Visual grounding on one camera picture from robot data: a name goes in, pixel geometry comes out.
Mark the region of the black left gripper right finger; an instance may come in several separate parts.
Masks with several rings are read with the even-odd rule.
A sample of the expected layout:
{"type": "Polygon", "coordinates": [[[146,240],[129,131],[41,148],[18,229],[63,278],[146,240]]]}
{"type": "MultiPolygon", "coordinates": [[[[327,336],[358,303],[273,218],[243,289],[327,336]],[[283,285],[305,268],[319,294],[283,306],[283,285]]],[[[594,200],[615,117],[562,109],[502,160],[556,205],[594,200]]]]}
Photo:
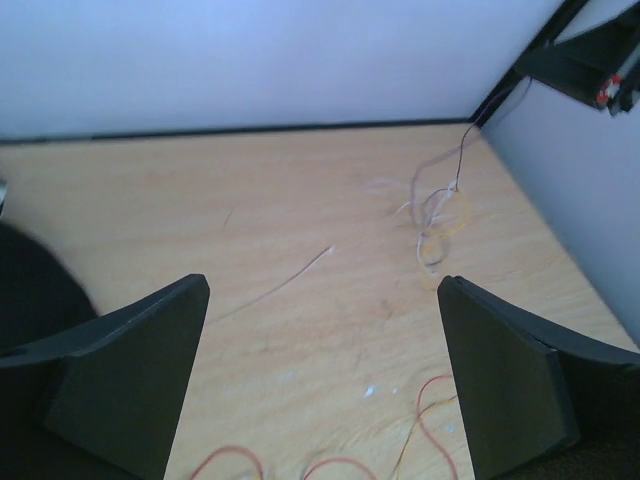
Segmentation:
{"type": "Polygon", "coordinates": [[[637,353],[461,276],[437,296],[476,478],[638,478],[637,353]]]}

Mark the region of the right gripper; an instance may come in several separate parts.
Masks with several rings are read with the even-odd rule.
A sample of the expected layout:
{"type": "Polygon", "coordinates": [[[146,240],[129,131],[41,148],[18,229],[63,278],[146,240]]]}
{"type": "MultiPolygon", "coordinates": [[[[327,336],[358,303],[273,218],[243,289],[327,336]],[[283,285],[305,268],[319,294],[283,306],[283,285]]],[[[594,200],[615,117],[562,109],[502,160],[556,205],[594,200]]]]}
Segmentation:
{"type": "Polygon", "coordinates": [[[593,29],[524,54],[522,76],[614,117],[639,101],[639,2],[616,17],[615,29],[593,29]]]}

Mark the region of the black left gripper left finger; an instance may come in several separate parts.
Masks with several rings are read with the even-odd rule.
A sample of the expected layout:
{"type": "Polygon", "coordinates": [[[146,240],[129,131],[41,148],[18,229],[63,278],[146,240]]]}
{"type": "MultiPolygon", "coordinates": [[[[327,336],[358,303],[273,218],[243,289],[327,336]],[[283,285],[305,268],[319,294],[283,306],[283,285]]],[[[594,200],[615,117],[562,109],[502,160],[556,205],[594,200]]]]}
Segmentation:
{"type": "Polygon", "coordinates": [[[209,302],[189,274],[1,354],[4,479],[164,477],[209,302]]]}

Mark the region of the grey zip tie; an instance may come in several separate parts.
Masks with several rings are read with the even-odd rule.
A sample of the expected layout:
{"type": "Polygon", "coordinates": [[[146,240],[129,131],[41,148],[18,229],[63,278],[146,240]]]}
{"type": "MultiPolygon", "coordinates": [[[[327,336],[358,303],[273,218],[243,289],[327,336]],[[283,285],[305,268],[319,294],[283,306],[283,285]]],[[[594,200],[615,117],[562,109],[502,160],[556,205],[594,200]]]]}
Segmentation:
{"type": "Polygon", "coordinates": [[[274,286],[270,290],[265,291],[264,293],[258,295],[257,297],[251,298],[250,300],[244,302],[243,304],[241,304],[241,305],[239,305],[237,307],[234,307],[230,311],[225,312],[223,314],[220,314],[220,315],[214,317],[212,319],[212,322],[219,322],[219,321],[225,320],[227,318],[233,317],[234,315],[240,313],[241,311],[246,310],[246,309],[252,307],[253,305],[258,304],[261,301],[263,301],[264,299],[268,298],[269,296],[274,295],[275,293],[281,291],[288,284],[290,284],[291,282],[293,282],[294,280],[296,280],[297,278],[302,276],[305,272],[309,271],[323,257],[331,255],[334,251],[335,251],[335,246],[334,245],[327,246],[324,250],[322,250],[315,257],[313,257],[306,265],[304,265],[299,271],[297,271],[296,273],[294,273],[290,277],[286,278],[285,280],[283,280],[282,282],[280,282],[279,284],[277,284],[276,286],[274,286]]]}

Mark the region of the black cloth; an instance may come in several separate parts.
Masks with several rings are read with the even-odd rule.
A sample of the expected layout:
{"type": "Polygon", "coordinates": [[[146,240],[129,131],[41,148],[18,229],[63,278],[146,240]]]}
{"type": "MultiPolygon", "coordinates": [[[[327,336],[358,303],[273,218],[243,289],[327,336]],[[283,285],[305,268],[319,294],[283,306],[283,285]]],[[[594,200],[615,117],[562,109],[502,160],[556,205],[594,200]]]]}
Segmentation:
{"type": "Polygon", "coordinates": [[[43,245],[1,225],[1,350],[81,325],[98,316],[84,288],[43,245]]]}

